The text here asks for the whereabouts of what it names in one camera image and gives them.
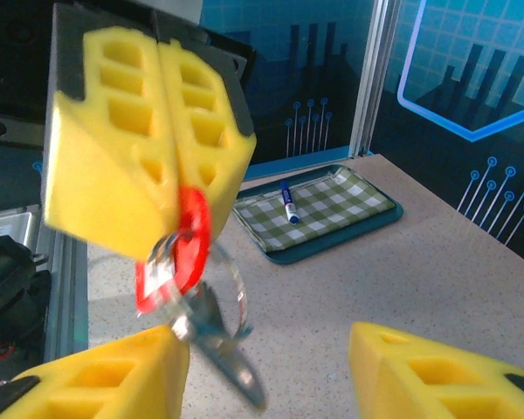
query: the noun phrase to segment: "yellow foam gripper pad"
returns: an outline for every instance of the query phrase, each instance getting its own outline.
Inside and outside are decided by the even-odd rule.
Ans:
[[[371,323],[349,363],[362,419],[524,419],[524,370]]]
[[[215,59],[210,48],[158,43],[110,16],[55,5],[45,221],[143,260],[178,227],[179,185],[207,195],[219,235],[255,137],[242,92],[231,103],[226,88],[236,96],[238,80],[198,55]]]
[[[40,383],[0,419],[178,419],[189,348],[168,326],[31,368]]]

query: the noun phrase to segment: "keychain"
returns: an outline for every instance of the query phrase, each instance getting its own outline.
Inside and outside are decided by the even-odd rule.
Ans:
[[[157,312],[175,336],[196,345],[256,409],[265,410],[261,380],[238,344],[248,325],[245,284],[227,252],[210,237],[210,209],[197,189],[181,187],[179,231],[163,237],[146,262],[135,267],[139,314]],[[237,287],[239,323],[230,334],[223,322],[216,294],[202,274],[208,258],[230,271]]]

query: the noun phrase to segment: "teal tray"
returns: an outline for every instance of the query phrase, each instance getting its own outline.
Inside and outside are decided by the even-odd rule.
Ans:
[[[266,192],[272,192],[274,190],[279,190],[279,184],[282,180],[286,180],[289,186],[293,186],[299,183],[318,179],[319,177],[331,175],[342,167],[345,166],[339,164],[331,164],[323,168],[309,170],[299,175],[293,175],[290,177],[279,179],[277,181],[265,183],[264,185],[259,185],[254,188],[242,190],[238,193],[237,199],[264,194]],[[385,225],[394,223],[395,221],[399,220],[403,214],[402,205],[394,201],[375,185],[373,186],[381,194],[390,199],[395,204],[395,207],[381,212],[380,214],[376,214],[375,216],[372,216],[370,218],[366,218],[360,221],[359,223],[353,223],[342,229],[329,232],[312,240],[308,240],[305,243],[296,244],[295,246],[292,246],[288,249],[284,249],[283,251],[269,251],[266,253],[262,250],[258,243],[256,243],[254,240],[252,241],[257,245],[257,247],[264,254],[264,256],[266,256],[275,264],[294,264],[295,262],[299,262],[300,260],[310,258],[311,256],[314,256],[322,251],[331,249],[332,247],[337,246],[338,244],[345,243],[348,240],[351,240],[352,238],[362,236],[365,233],[369,233],[371,231],[380,229]]]

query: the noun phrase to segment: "checkered napkin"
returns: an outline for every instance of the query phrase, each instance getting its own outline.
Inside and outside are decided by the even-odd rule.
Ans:
[[[290,185],[300,222],[287,221],[281,190],[238,199],[233,212],[264,252],[307,240],[394,208],[395,204],[348,168]]]

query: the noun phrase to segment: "countertop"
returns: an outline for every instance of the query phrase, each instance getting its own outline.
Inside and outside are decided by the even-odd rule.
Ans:
[[[245,277],[243,348],[265,381],[264,417],[359,417],[347,359],[357,320],[524,367],[524,260],[382,156],[343,164],[400,202],[402,219],[290,266],[266,260],[234,216],[219,238]],[[92,245],[88,261],[91,347],[159,324],[136,318],[132,261]],[[256,415],[192,351],[183,419],[206,417]]]

